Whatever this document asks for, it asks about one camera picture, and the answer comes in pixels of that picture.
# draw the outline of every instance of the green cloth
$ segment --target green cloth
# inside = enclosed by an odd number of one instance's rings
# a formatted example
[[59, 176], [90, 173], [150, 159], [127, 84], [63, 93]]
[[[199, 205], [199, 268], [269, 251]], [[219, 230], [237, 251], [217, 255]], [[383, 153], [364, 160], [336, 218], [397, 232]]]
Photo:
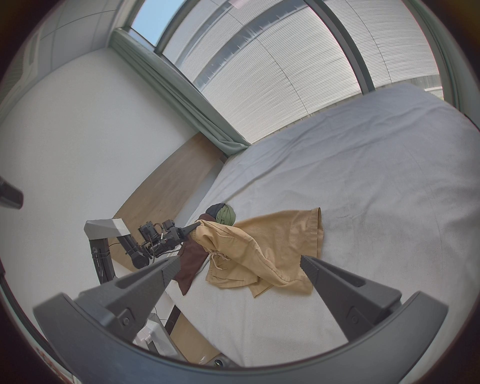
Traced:
[[235, 224], [236, 215], [233, 211], [233, 208], [225, 204], [223, 207], [220, 208], [218, 211], [215, 221], [219, 224], [230, 225], [232, 226]]
[[150, 51], [119, 28], [112, 32], [109, 46], [223, 153], [234, 155], [250, 146], [163, 55]]

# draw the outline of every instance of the wooden panel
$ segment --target wooden panel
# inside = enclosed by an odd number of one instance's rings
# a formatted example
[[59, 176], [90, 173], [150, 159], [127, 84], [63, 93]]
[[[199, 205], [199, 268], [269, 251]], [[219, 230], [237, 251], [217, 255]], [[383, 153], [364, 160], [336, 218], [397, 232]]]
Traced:
[[170, 337], [190, 363], [206, 364], [220, 353], [195, 329], [183, 313], [175, 323]]
[[[222, 151], [197, 133], [145, 179], [114, 217], [123, 219], [133, 237], [142, 244], [139, 226], [147, 221], [173, 220], [221, 156]], [[115, 242], [117, 239], [110, 240], [110, 244]], [[111, 247], [110, 252], [113, 260], [137, 271], [120, 245]]]

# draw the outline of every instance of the blue sky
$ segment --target blue sky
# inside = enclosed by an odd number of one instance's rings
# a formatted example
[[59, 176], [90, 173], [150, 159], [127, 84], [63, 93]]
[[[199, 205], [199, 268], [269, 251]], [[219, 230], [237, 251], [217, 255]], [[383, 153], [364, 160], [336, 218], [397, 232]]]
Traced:
[[156, 45], [162, 32], [184, 0], [145, 0], [132, 28]]

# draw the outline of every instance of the bed sheet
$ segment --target bed sheet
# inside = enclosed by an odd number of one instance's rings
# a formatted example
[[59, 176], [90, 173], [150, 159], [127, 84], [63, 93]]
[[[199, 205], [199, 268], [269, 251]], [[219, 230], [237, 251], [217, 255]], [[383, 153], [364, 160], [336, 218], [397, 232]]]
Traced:
[[[322, 259], [449, 305], [410, 382], [435, 362], [480, 290], [480, 133], [435, 96], [403, 84], [319, 113], [229, 159], [196, 212], [226, 202], [237, 221], [321, 207]], [[187, 319], [242, 366], [317, 355], [347, 342], [316, 291], [220, 289], [199, 273], [182, 296]]]

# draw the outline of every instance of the clothing pile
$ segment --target clothing pile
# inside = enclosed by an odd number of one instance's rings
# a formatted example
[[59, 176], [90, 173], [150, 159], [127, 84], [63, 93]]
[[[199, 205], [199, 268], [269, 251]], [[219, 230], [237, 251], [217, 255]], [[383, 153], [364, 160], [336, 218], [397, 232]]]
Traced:
[[[220, 209], [229, 211], [228, 224], [224, 215], [219, 219]], [[281, 211], [237, 224], [231, 221], [232, 213], [230, 206], [216, 204], [200, 215], [200, 225], [179, 252], [180, 272], [175, 280], [182, 294], [188, 292], [207, 257], [206, 281], [217, 287], [248, 286], [254, 297], [272, 286], [311, 293], [300, 257], [320, 257], [324, 237], [320, 208]]]

